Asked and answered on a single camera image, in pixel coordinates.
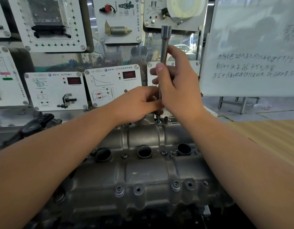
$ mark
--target fingernail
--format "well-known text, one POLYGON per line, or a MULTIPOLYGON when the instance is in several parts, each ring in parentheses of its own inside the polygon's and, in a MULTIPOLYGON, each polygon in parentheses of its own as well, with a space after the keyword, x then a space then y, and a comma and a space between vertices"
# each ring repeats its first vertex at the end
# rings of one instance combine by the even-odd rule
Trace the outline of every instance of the fingernail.
POLYGON ((161 62, 158 62, 156 65, 156 71, 161 71, 163 68, 165 67, 165 65, 161 62))

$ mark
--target wooden table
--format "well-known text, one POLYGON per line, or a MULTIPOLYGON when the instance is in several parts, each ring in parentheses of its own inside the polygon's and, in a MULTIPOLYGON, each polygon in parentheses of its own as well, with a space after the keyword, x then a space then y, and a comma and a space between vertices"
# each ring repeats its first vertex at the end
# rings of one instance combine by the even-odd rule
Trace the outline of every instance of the wooden table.
POLYGON ((294 165, 294 120, 241 121, 227 124, 294 165))

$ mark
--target person's right hand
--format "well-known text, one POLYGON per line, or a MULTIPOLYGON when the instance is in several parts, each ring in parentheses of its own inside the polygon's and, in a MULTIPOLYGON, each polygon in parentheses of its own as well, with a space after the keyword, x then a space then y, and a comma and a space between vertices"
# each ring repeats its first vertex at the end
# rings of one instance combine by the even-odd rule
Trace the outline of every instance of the person's right hand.
POLYGON ((160 83, 162 100, 166 109, 179 121, 195 119, 206 110, 203 107, 198 75, 193 71, 187 55, 175 46, 168 46, 168 53, 176 60, 176 66, 158 63, 150 70, 158 77, 153 84, 160 83))

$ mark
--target person's left hand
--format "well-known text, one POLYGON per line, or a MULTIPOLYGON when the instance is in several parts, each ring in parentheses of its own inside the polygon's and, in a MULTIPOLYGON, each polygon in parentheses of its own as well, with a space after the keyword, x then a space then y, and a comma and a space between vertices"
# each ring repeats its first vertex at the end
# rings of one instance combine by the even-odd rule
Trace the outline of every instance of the person's left hand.
POLYGON ((158 87, 136 87, 104 105, 114 115, 116 126, 136 122, 145 115, 164 108, 155 95, 158 87))

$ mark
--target metal engine block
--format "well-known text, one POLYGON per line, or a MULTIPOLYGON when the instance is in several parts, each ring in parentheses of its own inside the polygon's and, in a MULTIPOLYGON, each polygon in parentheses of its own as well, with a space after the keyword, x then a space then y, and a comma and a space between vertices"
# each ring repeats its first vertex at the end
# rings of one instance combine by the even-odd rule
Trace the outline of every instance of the metal engine block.
POLYGON ((174 216, 192 205, 202 214, 210 204, 224 207, 233 200, 186 130, 167 118, 158 124, 152 114, 112 130, 63 181, 29 228, 53 228, 57 221, 67 228, 101 228, 103 216, 114 216, 106 223, 118 226, 148 210, 174 216))

